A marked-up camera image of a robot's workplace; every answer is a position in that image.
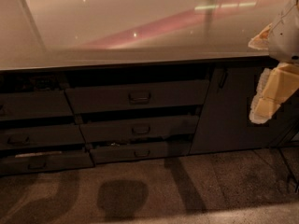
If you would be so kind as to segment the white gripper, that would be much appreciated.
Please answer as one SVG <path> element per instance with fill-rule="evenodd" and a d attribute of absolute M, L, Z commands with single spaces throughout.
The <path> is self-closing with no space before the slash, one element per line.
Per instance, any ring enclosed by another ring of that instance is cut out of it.
<path fill-rule="evenodd" d="M 270 57 L 284 62 L 263 70 L 250 105 L 249 120 L 264 124 L 299 89 L 299 0 L 289 0 L 249 47 L 268 50 Z"/>

